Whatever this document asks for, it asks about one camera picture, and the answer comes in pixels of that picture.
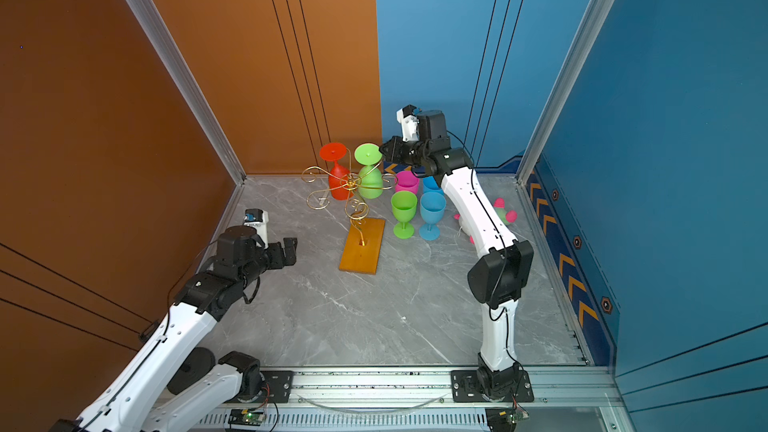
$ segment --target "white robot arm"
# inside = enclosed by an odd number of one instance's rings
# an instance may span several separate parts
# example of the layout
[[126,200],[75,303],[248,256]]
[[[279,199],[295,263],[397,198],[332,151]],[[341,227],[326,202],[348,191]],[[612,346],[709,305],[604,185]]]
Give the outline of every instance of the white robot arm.
[[[243,298],[252,301],[260,275],[296,263],[296,238],[267,245],[266,213],[246,211],[249,226],[229,227],[216,241],[216,255],[192,276],[164,320],[114,382],[76,421],[59,420],[50,432],[184,432],[223,402],[262,390],[260,362],[229,352],[208,373],[162,407],[152,407],[186,357]],[[244,290],[256,282],[248,299]]]
[[507,229],[485,196],[466,150],[452,149],[442,112],[397,111],[403,137],[381,146],[390,162],[423,166],[451,199],[475,240],[478,262],[467,274],[482,308],[483,342],[478,382],[491,399],[504,398],[520,378],[514,354],[514,312],[528,283],[533,247]]

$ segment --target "black line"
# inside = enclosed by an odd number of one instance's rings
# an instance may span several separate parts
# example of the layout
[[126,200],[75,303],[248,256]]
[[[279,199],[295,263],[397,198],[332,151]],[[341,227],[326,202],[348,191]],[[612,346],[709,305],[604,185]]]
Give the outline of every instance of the black line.
[[480,122],[482,121],[482,112],[485,109],[485,101],[488,98],[488,90],[491,88],[491,79],[493,79],[493,70],[496,67],[496,57],[498,57],[498,47],[502,44],[502,36],[504,35],[504,24],[507,23],[507,14],[509,13],[509,5],[512,0],[507,0],[507,9],[504,11],[504,20],[502,21],[502,31],[498,33],[498,42],[496,43],[496,52],[493,54],[493,62],[491,63],[491,73],[488,74],[488,83],[485,84],[485,95],[482,98],[482,106],[480,107],[480,117],[478,118],[478,128],[475,130],[475,138],[472,140],[472,150],[469,155],[475,153],[475,143],[478,139],[478,132],[480,132]]
[[656,388],[656,387],[661,387],[662,385],[672,384],[673,382],[679,382],[680,380],[686,380],[686,379],[698,377],[700,375],[710,374],[712,372],[717,372],[718,370],[729,369],[729,368],[732,368],[732,367],[736,367],[737,365],[744,365],[744,364],[748,364],[749,362],[755,362],[755,361],[763,360],[763,359],[766,359],[766,358],[768,358],[768,355],[763,355],[761,357],[755,357],[754,359],[749,359],[749,360],[742,360],[741,362],[736,362],[735,364],[724,365],[723,367],[709,369],[709,370],[706,370],[704,372],[697,372],[696,374],[687,375],[686,377],[681,377],[679,379],[667,380],[666,382],[662,382],[661,384],[649,385],[648,387],[643,387],[641,389],[632,390],[631,392],[623,392],[621,395],[634,394],[635,392],[641,392],[642,390],[648,390],[648,389],[652,389],[652,388]]
[[109,302],[110,304],[112,304],[112,305],[117,305],[118,307],[120,307],[120,308],[121,308],[121,309],[123,309],[124,311],[126,311],[126,312],[130,312],[130,313],[132,313],[133,315],[135,315],[136,317],[138,317],[138,318],[140,318],[140,319],[142,319],[142,320],[145,320],[145,321],[147,321],[147,322],[149,322],[149,323],[152,323],[152,321],[151,321],[151,320],[149,320],[148,318],[146,318],[146,317],[142,317],[141,315],[137,314],[136,312],[133,312],[133,311],[131,311],[129,308],[123,307],[122,305],[120,305],[119,303],[117,303],[117,302],[115,302],[115,301],[111,301],[110,299],[106,298],[106,297],[105,297],[105,296],[103,296],[102,294],[100,294],[100,293],[98,293],[98,292],[95,292],[95,291],[92,291],[90,288],[88,288],[88,287],[85,287],[85,286],[84,286],[84,285],[82,285],[81,283],[79,283],[79,282],[76,282],[76,281],[74,281],[74,280],[70,279],[70,278],[69,278],[69,277],[67,277],[66,275],[63,275],[63,274],[59,274],[58,272],[56,272],[56,271],[55,271],[55,270],[53,270],[52,268],[50,268],[50,267],[47,267],[47,266],[45,266],[45,265],[41,264],[40,262],[38,262],[38,261],[34,260],[33,258],[30,258],[30,257],[28,257],[27,255],[24,255],[24,254],[22,254],[22,253],[21,253],[21,252],[19,252],[18,250],[14,249],[14,248],[10,248],[9,246],[7,246],[7,245],[3,244],[2,242],[0,242],[0,245],[1,245],[1,246],[3,246],[3,247],[5,247],[7,250],[9,250],[9,251],[13,252],[13,253],[14,253],[14,254],[16,254],[16,255],[18,255],[18,256],[20,256],[20,257],[24,257],[24,258],[26,258],[28,261],[32,262],[33,264],[36,264],[36,265],[39,265],[40,267],[43,267],[43,268],[44,268],[45,270],[47,270],[48,272],[50,272],[50,273],[52,273],[52,274],[54,274],[54,275],[57,275],[57,276],[61,277],[62,279],[66,280],[66,281],[69,281],[69,282],[71,282],[72,284],[75,284],[75,285],[77,285],[77,286],[78,286],[78,287],[80,287],[80,288],[84,288],[84,289],[85,289],[85,290],[87,290],[88,292],[91,292],[93,295],[96,295],[97,297],[100,297],[100,298],[102,298],[103,300],[105,300],[105,301]]
[[119,345],[119,346],[121,346],[121,347],[125,347],[126,349],[132,350],[132,351],[134,351],[134,352],[139,352],[139,350],[138,350],[138,349],[135,349],[135,348],[129,347],[129,346],[127,346],[127,345],[123,345],[123,344],[121,344],[120,342],[116,342],[116,341],[113,341],[112,339],[109,339],[109,338],[106,338],[106,337],[101,337],[101,335],[99,335],[99,334],[94,334],[93,332],[91,332],[91,331],[86,331],[85,329],[83,329],[83,328],[80,328],[80,327],[78,327],[78,326],[76,326],[76,325],[72,325],[72,324],[68,324],[68,323],[66,323],[66,322],[60,321],[60,320],[58,320],[57,318],[53,318],[53,317],[51,317],[50,315],[46,315],[46,314],[44,314],[43,312],[37,312],[37,311],[33,311],[33,310],[32,310],[32,309],[30,309],[30,308],[26,308],[26,307],[25,307],[25,306],[23,306],[23,305],[19,305],[19,304],[16,304],[15,302],[11,302],[11,301],[9,301],[9,300],[7,300],[7,299],[4,299],[4,298],[2,298],[2,297],[0,297],[0,301],[3,301],[3,302],[5,302],[6,304],[15,305],[16,307],[18,307],[18,308],[21,308],[21,309],[24,309],[24,310],[25,310],[25,311],[27,311],[27,312],[32,312],[33,314],[39,315],[39,316],[41,316],[41,317],[49,318],[49,319],[51,319],[53,322],[59,322],[59,323],[60,323],[60,324],[62,324],[62,325],[66,325],[67,327],[72,327],[73,329],[79,330],[79,331],[81,331],[81,332],[85,332],[86,334],[89,334],[89,335],[93,335],[94,337],[98,337],[98,338],[100,338],[100,339],[103,339],[103,340],[105,340],[105,341],[107,341],[107,342],[111,342],[111,343],[113,343],[113,344],[115,344],[115,345]]
[[322,134],[320,133],[320,121],[317,119],[317,112],[315,112],[315,101],[312,100],[312,90],[310,89],[310,80],[306,76],[306,68],[304,67],[304,59],[301,56],[301,47],[299,46],[299,36],[296,34],[296,26],[293,25],[293,14],[290,11],[290,4],[286,0],[286,8],[288,9],[288,17],[290,18],[290,26],[293,29],[293,39],[296,41],[296,52],[299,53],[299,62],[301,62],[301,71],[304,73],[304,83],[306,84],[306,93],[310,96],[310,105],[312,106],[312,116],[315,118],[315,128],[317,128],[317,139],[320,140],[322,145]]
[[619,378],[622,375],[627,375],[627,374],[631,374],[632,372],[637,372],[638,370],[645,369],[646,367],[650,367],[651,365],[660,364],[661,362],[664,362],[664,361],[670,360],[670,359],[674,359],[674,358],[679,357],[681,355],[687,354],[688,352],[693,352],[694,350],[699,350],[700,348],[709,347],[710,345],[716,344],[717,342],[726,341],[726,340],[728,340],[730,338],[734,338],[737,335],[742,335],[742,334],[745,334],[746,332],[751,332],[751,331],[753,331],[755,329],[758,329],[758,328],[761,328],[761,327],[765,327],[766,325],[768,325],[768,322],[763,322],[762,324],[758,324],[758,325],[755,325],[755,326],[750,327],[750,328],[745,328],[741,332],[736,332],[734,334],[727,335],[727,336],[725,336],[723,338],[717,339],[716,341],[707,342],[706,344],[702,344],[702,345],[699,345],[697,347],[690,348],[688,350],[683,350],[682,352],[679,352],[678,354],[671,355],[671,356],[669,356],[667,358],[663,358],[663,359],[660,359],[660,360],[656,360],[655,362],[651,362],[650,364],[646,364],[646,365],[644,365],[642,367],[638,367],[636,369],[628,370],[627,372],[622,372],[621,374],[617,375],[616,377]]
[[728,397],[729,395],[745,394],[746,392],[755,392],[757,390],[768,389],[768,385],[761,385],[760,387],[754,387],[751,389],[735,390],[734,392],[725,392],[724,394],[710,395],[709,397],[702,397],[697,399],[681,400],[680,402],[673,402],[672,404],[657,405],[654,407],[646,407],[644,409],[629,410],[630,414],[635,412],[643,412],[645,410],[660,409],[665,407],[672,407],[673,405],[690,404],[691,402],[698,402],[699,400],[717,399],[720,397]]
[[315,56],[312,53],[312,42],[310,41],[310,31],[306,28],[306,17],[304,16],[304,5],[299,0],[299,8],[301,8],[301,18],[304,21],[304,32],[306,32],[306,43],[310,46],[310,58],[312,59],[312,69],[315,71],[315,83],[317,84],[317,95],[320,96],[320,108],[322,110],[322,120],[326,123],[326,134],[328,135],[328,142],[331,141],[331,132],[328,129],[328,119],[326,118],[326,106],[322,103],[322,91],[320,90],[320,79],[317,77],[317,67],[315,66]]
[[304,116],[304,125],[306,126],[306,134],[310,137],[310,145],[312,146],[312,157],[315,159],[315,165],[320,167],[320,163],[317,161],[317,149],[315,149],[315,143],[312,140],[312,132],[310,132],[310,123],[306,119],[306,112],[304,112],[304,104],[301,101],[301,94],[299,93],[299,84],[296,81],[296,74],[293,73],[293,64],[290,62],[290,55],[288,54],[288,44],[286,44],[286,38],[283,35],[283,26],[280,24],[280,16],[277,15],[277,5],[275,0],[272,0],[272,8],[275,10],[275,18],[277,19],[277,27],[280,29],[280,36],[283,37],[283,47],[286,50],[286,58],[288,59],[288,67],[290,67],[290,74],[293,77],[293,85],[296,88],[296,95],[299,97],[299,106],[301,107],[301,114]]
[[477,164],[480,163],[480,155],[482,155],[482,147],[485,145],[485,137],[488,135],[488,126],[491,125],[491,118],[493,117],[493,108],[496,107],[496,98],[498,97],[498,90],[502,87],[502,79],[504,79],[504,69],[507,67],[507,59],[509,59],[509,51],[512,49],[512,41],[514,40],[514,32],[518,29],[518,21],[520,20],[520,12],[523,10],[523,2],[520,0],[520,7],[518,7],[518,16],[514,19],[514,27],[512,28],[512,37],[509,38],[509,47],[507,47],[507,55],[504,58],[504,65],[502,66],[502,73],[498,78],[498,85],[496,85],[496,93],[493,97],[493,104],[491,104],[491,111],[488,113],[488,122],[485,124],[485,132],[482,135],[482,142],[480,144],[480,150],[478,152]]
[[7,276],[9,276],[9,277],[11,277],[11,278],[15,278],[15,279],[16,279],[16,280],[18,280],[19,282],[22,282],[22,283],[24,283],[24,284],[26,284],[26,285],[29,285],[30,287],[34,287],[34,288],[36,288],[36,289],[37,289],[37,290],[39,290],[39,291],[45,292],[46,294],[49,294],[49,295],[53,295],[53,296],[54,296],[54,297],[56,297],[57,299],[63,300],[64,302],[67,302],[67,303],[68,303],[68,304],[70,304],[70,305],[73,305],[73,306],[75,306],[75,307],[77,307],[77,308],[80,308],[80,309],[82,309],[82,310],[86,311],[86,312],[90,312],[90,313],[92,313],[93,315],[96,315],[96,316],[98,316],[98,317],[101,317],[101,318],[102,318],[103,320],[105,320],[105,321],[111,322],[111,323],[113,323],[113,324],[115,324],[115,325],[119,325],[120,327],[122,327],[122,328],[124,328],[124,329],[126,329],[126,330],[128,330],[128,331],[131,331],[131,332],[135,332],[136,334],[140,334],[140,333],[141,333],[140,331],[135,331],[135,330],[133,330],[133,329],[132,329],[132,328],[130,328],[130,327],[127,327],[127,326],[125,326],[125,325],[122,325],[120,322],[116,322],[116,321],[113,321],[113,320],[112,320],[112,319],[110,319],[109,317],[105,317],[105,316],[101,315],[101,314],[100,314],[100,313],[98,313],[98,312],[93,312],[93,311],[91,311],[91,309],[85,308],[85,307],[83,307],[83,306],[82,306],[82,305],[80,305],[80,304],[76,304],[76,303],[74,303],[74,302],[72,302],[72,301],[70,301],[70,300],[67,300],[66,298],[63,298],[61,295],[56,295],[56,294],[54,294],[53,292],[47,291],[47,290],[45,290],[44,288],[42,288],[42,287],[39,287],[39,286],[37,286],[37,285],[35,285],[35,284],[31,283],[31,282],[27,282],[27,281],[25,281],[25,280],[24,280],[23,278],[21,278],[21,277],[16,277],[14,274],[12,274],[12,273],[10,273],[10,272],[6,272],[6,271],[2,270],[1,268],[0,268],[0,273],[6,274]]
[[493,0],[493,8],[491,9],[491,19],[488,22],[488,32],[485,34],[485,45],[482,48],[482,57],[480,58],[480,69],[478,70],[478,80],[475,82],[475,93],[472,94],[472,106],[469,107],[469,118],[467,119],[467,130],[464,132],[464,142],[467,141],[469,136],[469,124],[472,123],[472,110],[475,109],[475,99],[478,94],[478,86],[480,85],[480,74],[482,72],[482,63],[485,61],[485,49],[488,48],[488,38],[491,36],[491,24],[493,24],[493,13],[496,11],[496,1]]

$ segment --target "green wine glass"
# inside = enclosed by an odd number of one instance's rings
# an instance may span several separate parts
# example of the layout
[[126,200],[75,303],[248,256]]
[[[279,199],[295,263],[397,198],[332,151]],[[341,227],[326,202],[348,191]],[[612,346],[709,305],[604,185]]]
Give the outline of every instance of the green wine glass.
[[416,215],[417,204],[416,194],[407,190],[395,192],[392,196],[392,214],[400,222],[394,230],[395,236],[398,238],[413,236],[413,226],[409,222]]

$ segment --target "yellow chevron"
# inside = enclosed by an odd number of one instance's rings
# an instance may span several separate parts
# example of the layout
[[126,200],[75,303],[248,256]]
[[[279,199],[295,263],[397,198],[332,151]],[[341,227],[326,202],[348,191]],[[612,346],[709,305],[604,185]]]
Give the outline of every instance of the yellow chevron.
[[594,317],[594,320],[599,321],[598,313],[593,311],[588,305],[585,303],[579,301],[578,303],[578,322],[581,325],[581,328],[584,328],[584,312],[587,312],[592,317]]
[[531,202],[533,201],[533,189],[534,188],[541,189],[542,186],[540,186],[539,184],[531,184]]
[[558,221],[554,220],[554,217],[544,214],[544,235],[547,235],[547,222],[558,223]]
[[563,276],[563,262],[566,264],[571,264],[574,267],[576,267],[576,264],[574,264],[574,261],[572,258],[565,254],[560,254],[560,276]]
[[548,206],[549,202],[542,198],[536,199],[536,217],[541,217],[542,214],[540,213],[542,211],[542,206]]
[[573,275],[571,275],[571,277],[568,277],[568,296],[571,298],[571,300],[574,299],[574,285],[579,287],[584,292],[587,291],[587,289],[584,288],[584,284],[573,278]]

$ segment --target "mounting plate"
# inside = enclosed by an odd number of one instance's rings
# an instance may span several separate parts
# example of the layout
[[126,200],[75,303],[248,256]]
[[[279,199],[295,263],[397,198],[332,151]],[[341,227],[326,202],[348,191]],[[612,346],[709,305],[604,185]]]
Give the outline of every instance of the mounting plate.
[[533,402],[533,387],[528,372],[521,370],[521,379],[512,386],[512,390],[501,400],[490,400],[480,391],[480,384],[477,379],[476,370],[451,370],[451,386],[453,387],[453,401],[459,403],[467,402]]

